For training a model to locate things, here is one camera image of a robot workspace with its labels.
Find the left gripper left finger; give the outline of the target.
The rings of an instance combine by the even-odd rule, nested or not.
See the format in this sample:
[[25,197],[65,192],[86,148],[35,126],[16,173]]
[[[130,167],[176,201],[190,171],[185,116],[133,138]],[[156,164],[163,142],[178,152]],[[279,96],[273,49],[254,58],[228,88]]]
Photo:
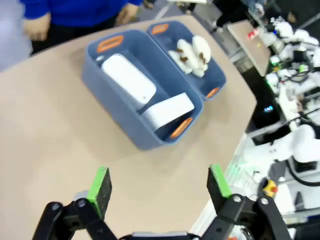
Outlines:
[[32,239],[71,240],[76,231],[86,230],[92,240],[116,240],[105,223],[111,192],[109,168],[102,166],[86,196],[66,206],[55,201],[45,206]]

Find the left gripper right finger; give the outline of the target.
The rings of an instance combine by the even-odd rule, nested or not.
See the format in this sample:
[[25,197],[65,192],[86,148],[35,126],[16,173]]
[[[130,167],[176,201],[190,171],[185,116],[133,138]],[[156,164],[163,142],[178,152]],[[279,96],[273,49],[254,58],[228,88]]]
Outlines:
[[201,238],[227,240],[234,226],[243,226],[254,240],[290,240],[274,199],[264,195],[255,201],[232,193],[219,164],[208,168],[207,189],[216,217]]

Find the person's right hand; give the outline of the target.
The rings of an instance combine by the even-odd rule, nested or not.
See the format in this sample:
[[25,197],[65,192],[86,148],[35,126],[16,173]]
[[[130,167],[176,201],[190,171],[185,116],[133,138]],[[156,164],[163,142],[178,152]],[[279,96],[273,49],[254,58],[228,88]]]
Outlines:
[[45,41],[51,23],[51,14],[48,12],[35,19],[25,19],[23,21],[24,32],[32,41]]

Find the person's left hand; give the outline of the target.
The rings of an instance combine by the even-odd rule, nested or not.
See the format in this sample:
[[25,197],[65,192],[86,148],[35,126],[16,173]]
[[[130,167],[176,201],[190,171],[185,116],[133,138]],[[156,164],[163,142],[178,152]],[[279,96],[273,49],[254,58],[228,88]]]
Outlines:
[[116,25],[125,25],[129,23],[133,17],[136,16],[137,12],[139,10],[139,6],[127,3],[119,12],[117,18],[116,18]]

